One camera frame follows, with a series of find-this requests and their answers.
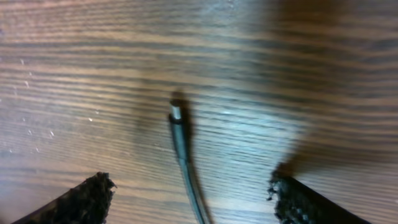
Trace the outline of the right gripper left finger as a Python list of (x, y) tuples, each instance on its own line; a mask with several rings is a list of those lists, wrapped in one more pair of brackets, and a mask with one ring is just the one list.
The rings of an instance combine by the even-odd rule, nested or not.
[(115, 186), (108, 173), (98, 172), (12, 224), (104, 224)]

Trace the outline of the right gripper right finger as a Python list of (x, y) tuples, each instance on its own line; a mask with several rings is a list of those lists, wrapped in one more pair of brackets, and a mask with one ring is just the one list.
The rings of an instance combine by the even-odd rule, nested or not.
[(370, 224), (289, 176), (269, 181), (269, 200), (277, 197), (274, 215), (289, 224)]

